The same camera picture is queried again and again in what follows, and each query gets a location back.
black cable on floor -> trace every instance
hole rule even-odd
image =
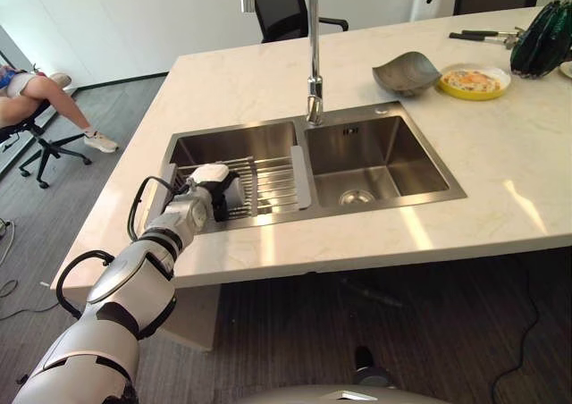
[[[496,399],[495,392],[496,392],[496,388],[497,388],[499,381],[503,377],[505,377],[507,375],[511,375],[512,373],[515,373],[516,371],[518,371],[522,368],[522,366],[525,362],[526,337],[531,332],[531,330],[536,326],[536,324],[538,324],[538,321],[540,320],[540,312],[538,311],[538,306],[536,306],[536,303],[535,303],[533,296],[532,296],[532,292],[530,291],[530,272],[526,268],[526,266],[524,264],[522,264],[522,262],[520,262],[520,260],[518,260],[518,263],[526,271],[526,296],[528,297],[528,301],[530,302],[530,305],[534,310],[534,319],[526,327],[525,331],[523,332],[522,336],[520,337],[520,345],[519,345],[519,351],[518,351],[518,363],[515,366],[513,366],[512,368],[510,368],[509,370],[503,371],[502,373],[497,375],[491,383],[491,401],[492,401],[492,404],[497,404],[497,402],[498,402]]]
[[[2,219],[0,219],[0,222],[3,225],[3,233],[2,233],[2,235],[0,235],[0,237],[3,237],[5,235],[6,229],[9,226],[12,226],[12,237],[10,238],[10,242],[8,243],[8,247],[4,251],[2,257],[0,257],[0,265],[2,265],[4,263],[7,255],[8,255],[8,252],[10,251],[10,249],[12,247],[12,244],[14,241],[14,234],[16,233],[16,224],[14,223],[14,221],[3,221]],[[8,282],[6,282],[0,288],[0,299],[3,299],[5,297],[8,297],[9,295],[11,295],[16,290],[16,288],[18,288],[18,281],[17,280],[11,279]],[[46,308],[41,308],[41,309],[21,308],[20,310],[17,310],[8,316],[0,317],[0,321],[5,321],[6,319],[10,319],[11,317],[14,317],[14,316],[19,315],[20,313],[24,313],[24,312],[44,313],[44,312],[47,312],[48,310],[52,310],[57,305],[58,305],[58,303],[55,303],[52,306],[49,306]]]

tongs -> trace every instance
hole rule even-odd
[[[515,29],[516,31],[463,30],[460,33],[450,33],[449,38],[492,42],[494,44],[503,44],[505,48],[512,49],[524,32],[519,27],[515,27]]]

person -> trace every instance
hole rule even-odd
[[[49,101],[60,115],[83,131],[83,140],[89,147],[106,153],[112,153],[118,148],[114,141],[91,126],[75,101],[55,80],[35,73],[16,71],[10,66],[0,68],[0,128],[22,122],[44,100]]]

plate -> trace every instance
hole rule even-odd
[[[572,78],[572,62],[564,62],[560,65],[560,71],[569,78]]]
[[[510,85],[510,75],[498,67],[484,66],[481,64],[472,63],[453,64],[452,66],[447,66],[442,70],[443,76],[450,71],[479,71],[487,76],[490,76],[491,78],[495,78],[500,83],[500,89],[491,92],[467,91],[464,89],[452,87],[443,80],[443,77],[439,79],[439,83],[437,85],[441,90],[450,96],[462,98],[464,100],[492,100],[502,96]]]
[[[441,77],[429,59],[417,51],[409,51],[383,66],[374,67],[372,72],[380,87],[404,97],[423,93]]]

double sink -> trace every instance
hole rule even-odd
[[[300,116],[175,134],[164,176],[182,183],[215,162],[240,175],[247,202],[203,232],[466,197],[399,102],[326,112],[319,127]]]

